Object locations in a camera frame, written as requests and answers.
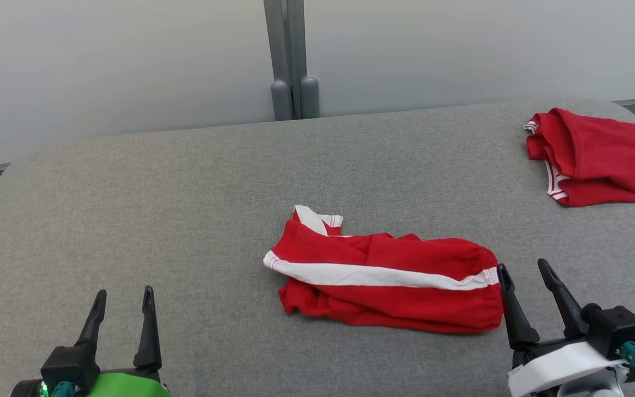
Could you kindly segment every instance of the white partition panel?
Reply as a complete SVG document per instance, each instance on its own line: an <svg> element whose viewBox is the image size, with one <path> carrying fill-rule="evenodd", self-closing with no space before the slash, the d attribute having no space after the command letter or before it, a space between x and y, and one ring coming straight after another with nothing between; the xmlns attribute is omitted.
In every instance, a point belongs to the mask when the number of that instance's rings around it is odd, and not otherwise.
<svg viewBox="0 0 635 397"><path fill-rule="evenodd" d="M96 134L273 120L246 0L0 0L0 163Z"/></svg>
<svg viewBox="0 0 635 397"><path fill-rule="evenodd" d="M305 0L322 116L635 98L635 1Z"/></svg>

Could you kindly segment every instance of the folded red cloth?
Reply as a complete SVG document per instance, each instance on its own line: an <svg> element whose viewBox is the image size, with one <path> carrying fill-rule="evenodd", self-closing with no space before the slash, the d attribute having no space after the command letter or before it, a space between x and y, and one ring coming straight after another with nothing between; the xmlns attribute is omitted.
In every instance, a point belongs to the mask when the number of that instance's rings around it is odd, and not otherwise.
<svg viewBox="0 0 635 397"><path fill-rule="evenodd" d="M341 216L295 206L264 264L289 276L284 310L356 326L473 334L501 324L497 260L463 239L342 236Z"/></svg>
<svg viewBox="0 0 635 397"><path fill-rule="evenodd" d="M554 108L524 129L531 160L544 160L547 193L563 206L635 203L635 124Z"/></svg>

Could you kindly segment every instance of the red garment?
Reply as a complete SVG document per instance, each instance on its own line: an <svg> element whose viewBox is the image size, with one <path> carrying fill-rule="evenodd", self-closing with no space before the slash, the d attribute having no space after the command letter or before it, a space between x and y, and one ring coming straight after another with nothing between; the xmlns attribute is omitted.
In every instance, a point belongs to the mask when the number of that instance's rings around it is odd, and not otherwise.
<svg viewBox="0 0 635 397"><path fill-rule="evenodd" d="M463 239L415 234L342 236L341 216L295 206L264 264L289 276L284 310L356 326L474 334L503 314L491 251Z"/></svg>
<svg viewBox="0 0 635 397"><path fill-rule="evenodd" d="M531 160L544 160L547 193L563 206L635 203L635 124L554 108L524 129Z"/></svg>

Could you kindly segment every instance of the white wall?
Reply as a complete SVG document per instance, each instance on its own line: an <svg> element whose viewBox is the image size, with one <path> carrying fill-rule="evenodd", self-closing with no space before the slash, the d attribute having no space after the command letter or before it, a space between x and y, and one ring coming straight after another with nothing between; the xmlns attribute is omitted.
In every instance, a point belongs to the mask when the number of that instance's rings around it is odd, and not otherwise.
<svg viewBox="0 0 635 397"><path fill-rule="evenodd" d="M98 134L273 120L258 0L0 0L0 163Z"/></svg>
<svg viewBox="0 0 635 397"><path fill-rule="evenodd" d="M322 116L635 98L635 0L305 0Z"/></svg>

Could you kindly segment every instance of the robotic arm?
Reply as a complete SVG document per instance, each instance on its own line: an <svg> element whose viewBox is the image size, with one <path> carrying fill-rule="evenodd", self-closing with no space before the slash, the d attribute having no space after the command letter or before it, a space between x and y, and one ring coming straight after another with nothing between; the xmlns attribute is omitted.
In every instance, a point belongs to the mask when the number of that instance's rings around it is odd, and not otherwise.
<svg viewBox="0 0 635 397"><path fill-rule="evenodd" d="M72 347L58 346L41 368L42 379L19 382L10 397L170 397L161 383L161 347L153 288L146 286L143 304L143 331L134 367L101 371L95 362L99 324L104 320L106 291L102 289Z"/></svg>
<svg viewBox="0 0 635 397"><path fill-rule="evenodd" d="M509 389L513 397L620 397L621 385L635 382L635 314L623 306L580 308L545 259L539 259L545 287L552 292L565 328L562 339L540 342L516 294L506 266L498 276L509 347L514 350Z"/></svg>

